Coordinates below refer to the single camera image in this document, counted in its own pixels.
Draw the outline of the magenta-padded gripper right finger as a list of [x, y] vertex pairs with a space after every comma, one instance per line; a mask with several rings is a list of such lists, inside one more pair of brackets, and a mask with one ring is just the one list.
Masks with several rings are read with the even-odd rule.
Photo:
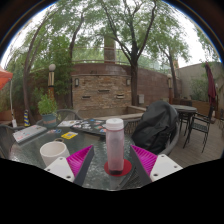
[[130, 146], [130, 155], [143, 186], [182, 169], [165, 154], [155, 155], [138, 146]]

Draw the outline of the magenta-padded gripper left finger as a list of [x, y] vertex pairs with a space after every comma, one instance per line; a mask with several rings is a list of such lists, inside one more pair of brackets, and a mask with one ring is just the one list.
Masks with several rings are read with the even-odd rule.
[[94, 156], [94, 146], [85, 147], [69, 157], [59, 157], [45, 168], [56, 176], [82, 186]]

